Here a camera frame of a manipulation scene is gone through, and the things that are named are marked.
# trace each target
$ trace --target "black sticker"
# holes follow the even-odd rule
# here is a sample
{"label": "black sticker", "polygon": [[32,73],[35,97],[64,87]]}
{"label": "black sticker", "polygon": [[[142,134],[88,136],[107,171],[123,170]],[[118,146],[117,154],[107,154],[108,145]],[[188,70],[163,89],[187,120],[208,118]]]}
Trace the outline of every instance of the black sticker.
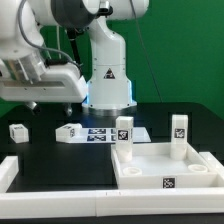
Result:
{"label": "black sticker", "polygon": [[23,129],[23,127],[21,127],[21,126],[20,126],[20,127],[15,127],[14,129],[15,129],[15,130]]}
{"label": "black sticker", "polygon": [[175,177],[163,177],[163,188],[175,188]]}
{"label": "black sticker", "polygon": [[90,135],[87,137],[87,142],[105,142],[105,135]]}
{"label": "black sticker", "polygon": [[115,135],[116,134],[116,129],[115,128],[111,128],[111,134]]}
{"label": "black sticker", "polygon": [[118,130],[118,140],[128,141],[128,131]]}
{"label": "black sticker", "polygon": [[105,135],[106,129],[105,128],[91,128],[88,132],[89,135]]}
{"label": "black sticker", "polygon": [[64,126],[63,128],[65,128],[65,129],[70,129],[71,126]]}
{"label": "black sticker", "polygon": [[185,137],[185,129],[175,129],[174,137],[175,138],[184,138]]}
{"label": "black sticker", "polygon": [[75,136],[75,129],[73,128],[72,130],[70,130],[70,137],[74,137]]}
{"label": "black sticker", "polygon": [[111,141],[115,142],[116,141],[116,135],[111,135]]}

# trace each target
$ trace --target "warning label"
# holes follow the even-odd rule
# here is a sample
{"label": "warning label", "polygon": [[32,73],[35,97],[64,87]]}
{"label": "warning label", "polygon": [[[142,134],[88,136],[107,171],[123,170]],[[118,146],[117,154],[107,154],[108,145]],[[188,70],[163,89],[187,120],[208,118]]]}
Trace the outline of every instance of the warning label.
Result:
{"label": "warning label", "polygon": [[104,76],[104,79],[115,79],[114,73],[110,68],[107,71],[106,75]]}

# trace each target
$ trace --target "white rectangular block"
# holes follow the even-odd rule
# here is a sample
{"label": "white rectangular block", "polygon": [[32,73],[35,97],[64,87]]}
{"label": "white rectangular block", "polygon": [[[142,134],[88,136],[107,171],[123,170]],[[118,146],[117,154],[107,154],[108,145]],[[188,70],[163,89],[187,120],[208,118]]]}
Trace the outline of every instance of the white rectangular block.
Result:
{"label": "white rectangular block", "polygon": [[116,150],[120,162],[132,160],[133,117],[119,116],[116,119]]}
{"label": "white rectangular block", "polygon": [[0,194],[0,219],[93,217],[96,191]]}
{"label": "white rectangular block", "polygon": [[7,156],[0,164],[0,193],[7,191],[18,171],[18,157]]}
{"label": "white rectangular block", "polygon": [[72,123],[68,123],[60,128],[57,128],[55,130],[56,141],[69,143],[74,136],[78,136],[80,134],[81,128],[81,124]]}
{"label": "white rectangular block", "polygon": [[223,200],[223,188],[98,191],[96,215],[217,213],[224,211]]}
{"label": "white rectangular block", "polygon": [[184,160],[187,153],[188,116],[172,116],[171,151],[174,160]]}
{"label": "white rectangular block", "polygon": [[12,124],[9,126],[10,137],[16,143],[29,142],[28,129],[22,124]]}

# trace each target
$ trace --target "black table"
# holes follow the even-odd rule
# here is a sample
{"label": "black table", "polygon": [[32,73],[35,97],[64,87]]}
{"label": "black table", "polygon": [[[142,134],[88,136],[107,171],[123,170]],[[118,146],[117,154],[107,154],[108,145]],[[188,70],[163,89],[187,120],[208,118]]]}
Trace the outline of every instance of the black table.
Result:
{"label": "black table", "polygon": [[[81,123],[84,128],[115,127],[115,117],[85,115],[79,104],[73,115],[63,114],[61,104],[43,104],[34,116],[18,106],[0,119],[0,162],[7,155],[19,158],[19,174],[8,192],[116,189],[110,159],[110,145],[64,144],[55,141],[55,129],[67,123]],[[210,151],[224,161],[224,121],[196,103],[139,104],[135,127],[146,127],[152,142],[170,141],[172,114],[189,117],[188,142],[197,151]],[[9,125],[22,123],[29,129],[30,142],[15,144]],[[0,220],[0,223],[222,223],[223,214],[147,215],[63,219]]]}

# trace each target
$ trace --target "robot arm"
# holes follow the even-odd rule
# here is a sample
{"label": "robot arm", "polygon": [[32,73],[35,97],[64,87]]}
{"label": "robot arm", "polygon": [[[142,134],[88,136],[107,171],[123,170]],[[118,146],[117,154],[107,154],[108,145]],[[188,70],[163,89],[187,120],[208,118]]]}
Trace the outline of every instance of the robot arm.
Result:
{"label": "robot arm", "polygon": [[[21,23],[27,39],[24,40],[19,29],[18,12],[21,3],[24,7],[21,13]],[[59,8],[66,2],[67,11],[58,16]],[[35,46],[43,45],[43,38],[36,26],[36,18],[42,18],[41,10],[45,13],[45,21],[41,25],[56,25],[57,21],[65,21],[71,17],[69,4],[77,8],[82,6],[79,17],[80,26],[88,25],[94,19],[99,9],[99,0],[94,1],[93,7],[88,1],[15,1],[1,0],[0,7],[0,96],[9,101],[37,102],[82,102],[87,94],[87,85],[80,71],[74,64],[46,67]]]}
{"label": "robot arm", "polygon": [[[137,16],[143,15],[149,0],[132,1]],[[24,7],[19,18],[22,21],[24,34],[32,44],[24,40],[24,35],[19,29],[18,11],[22,3]],[[131,106],[130,99],[127,99],[130,96],[130,83],[126,74],[120,72],[121,68],[125,68],[125,43],[123,38],[118,38],[118,35],[111,35],[113,32],[107,28],[105,16],[109,19],[133,18],[129,0],[1,0],[0,97],[21,102],[82,102],[86,95],[94,95],[90,103],[91,107],[94,106],[96,109],[101,109],[102,106],[109,110]],[[42,26],[60,25],[65,28],[88,26],[92,43],[93,68],[100,68],[99,72],[93,70],[92,81],[97,80],[95,83],[99,85],[94,85],[95,87],[92,88],[90,84],[86,84],[80,75],[79,68],[74,63],[46,67],[40,56],[43,38],[36,22]],[[113,51],[113,55],[103,57],[103,54],[107,52],[107,44],[110,45],[110,43],[113,43],[112,47],[116,50]],[[98,57],[102,60],[95,63]],[[117,64],[118,58],[122,58],[122,63],[119,61]],[[116,72],[116,80],[128,83],[124,90],[121,90],[123,84],[117,85],[113,82],[111,86],[112,89],[120,86],[116,92],[120,95],[125,93],[122,102],[116,103],[118,98],[112,93],[109,93],[109,100],[102,100],[103,91],[107,86],[104,84],[108,81],[103,82],[104,76],[110,68]]]}

